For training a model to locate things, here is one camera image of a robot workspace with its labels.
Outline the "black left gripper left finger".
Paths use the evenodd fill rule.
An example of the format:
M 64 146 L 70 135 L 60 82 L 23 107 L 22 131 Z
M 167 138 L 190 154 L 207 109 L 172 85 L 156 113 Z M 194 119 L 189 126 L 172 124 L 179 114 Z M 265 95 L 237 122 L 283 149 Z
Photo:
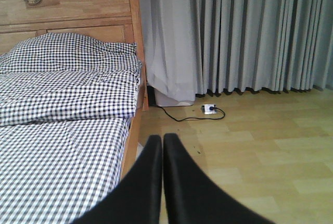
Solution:
M 114 190 L 73 223 L 159 223 L 161 191 L 161 137 L 151 135 Z

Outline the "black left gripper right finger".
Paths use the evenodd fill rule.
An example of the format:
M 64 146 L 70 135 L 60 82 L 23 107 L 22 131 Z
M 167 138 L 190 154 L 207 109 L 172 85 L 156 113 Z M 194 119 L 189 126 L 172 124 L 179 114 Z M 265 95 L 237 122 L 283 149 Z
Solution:
M 163 137 L 163 184 L 169 223 L 272 223 L 219 188 L 179 137 Z

